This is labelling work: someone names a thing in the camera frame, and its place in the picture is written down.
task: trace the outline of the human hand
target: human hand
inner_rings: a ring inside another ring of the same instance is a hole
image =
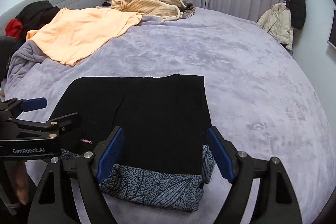
[[[26,169],[26,161],[17,161],[14,168],[14,180],[16,183],[16,196],[23,205],[28,203],[28,174]]]

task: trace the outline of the metal screw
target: metal screw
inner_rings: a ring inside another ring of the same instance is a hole
[[[91,151],[87,151],[87,152],[84,153],[84,158],[89,159],[89,158],[91,158],[92,156],[93,156],[93,153],[92,153]]]
[[[241,158],[246,158],[247,157],[247,153],[245,151],[239,151],[238,152],[238,156]]]
[[[275,163],[275,164],[280,163],[280,160],[279,160],[279,158],[277,158],[277,157],[272,157],[271,160],[272,160],[272,162]]]
[[[58,158],[53,157],[50,161],[51,161],[52,164],[55,164],[56,162],[58,162]]]

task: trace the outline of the orange garment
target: orange garment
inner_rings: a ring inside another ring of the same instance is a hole
[[[119,37],[140,22],[137,12],[114,9],[61,9],[53,20],[39,30],[27,33],[34,43],[52,60],[74,66],[88,57],[110,38]]]

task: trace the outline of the gray crumpled blanket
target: gray crumpled blanket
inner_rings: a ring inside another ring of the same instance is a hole
[[[20,118],[45,122],[70,83],[83,76],[203,75],[211,121],[225,139],[252,157],[278,156],[292,181],[304,224],[327,202],[336,181],[335,144],[327,118],[309,80],[290,54],[255,23],[197,8],[187,19],[164,22],[144,17],[74,67],[38,53],[28,42],[12,60],[6,98],[46,97],[46,109]],[[91,94],[88,100],[95,100]],[[44,162],[26,164],[38,182]],[[145,207],[105,196],[119,224],[212,224],[230,184],[217,167],[193,213]],[[242,223],[253,212],[258,183]],[[73,192],[82,223],[89,223]]]

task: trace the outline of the beige striped garment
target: beige striped garment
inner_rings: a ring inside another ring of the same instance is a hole
[[[111,0],[111,8],[122,12],[138,12],[142,15],[157,16],[164,20],[182,18],[185,9],[183,0]]]

